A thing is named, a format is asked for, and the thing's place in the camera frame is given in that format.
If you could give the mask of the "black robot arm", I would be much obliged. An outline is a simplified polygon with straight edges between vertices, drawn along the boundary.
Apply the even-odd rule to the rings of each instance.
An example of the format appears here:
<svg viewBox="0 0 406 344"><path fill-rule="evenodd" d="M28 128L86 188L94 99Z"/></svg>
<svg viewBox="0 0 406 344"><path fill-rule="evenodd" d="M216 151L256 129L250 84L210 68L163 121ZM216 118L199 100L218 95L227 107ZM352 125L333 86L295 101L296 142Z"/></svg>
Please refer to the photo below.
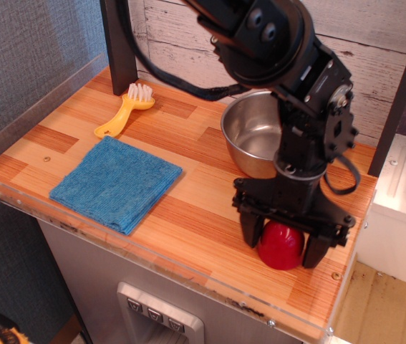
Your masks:
<svg viewBox="0 0 406 344"><path fill-rule="evenodd" d="M335 161L359 178L344 156L358 134L350 111L350 72L316 37L300 1L191 1L190 6L213 35L228 74L279 100L276 175L234 182L244 240L256 246L266 219L304 231L309 237L302 264L314 268L329 248L346 244L355 224L321 189Z"/></svg>

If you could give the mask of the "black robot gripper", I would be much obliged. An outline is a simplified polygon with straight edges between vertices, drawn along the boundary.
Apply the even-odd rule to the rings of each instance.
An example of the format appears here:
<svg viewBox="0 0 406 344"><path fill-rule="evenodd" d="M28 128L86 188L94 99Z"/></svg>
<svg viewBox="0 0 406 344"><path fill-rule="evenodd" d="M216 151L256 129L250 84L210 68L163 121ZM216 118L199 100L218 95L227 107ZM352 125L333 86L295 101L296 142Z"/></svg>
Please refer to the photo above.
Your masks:
<svg viewBox="0 0 406 344"><path fill-rule="evenodd" d="M237 178L233 206L240 214L243 239L255 248L267 219L309 234L302 266L315 268L330 247L345 246L354 217L330 201L321 188L327 166L292 170L279 166L273 178Z"/></svg>

